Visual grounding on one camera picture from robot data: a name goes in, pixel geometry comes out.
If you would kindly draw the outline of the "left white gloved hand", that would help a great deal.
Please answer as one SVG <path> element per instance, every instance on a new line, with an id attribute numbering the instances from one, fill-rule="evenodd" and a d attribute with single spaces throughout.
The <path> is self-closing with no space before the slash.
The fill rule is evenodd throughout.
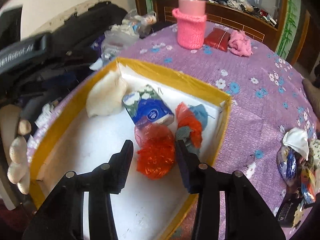
<path id="1" fill-rule="evenodd" d="M 1 140 L 9 167 L 7 178 L 17 185 L 20 193 L 27 195 L 30 188 L 30 168 L 26 135 L 31 133 L 31 123 L 20 117 L 21 108 L 6 105 L 1 108 Z"/>

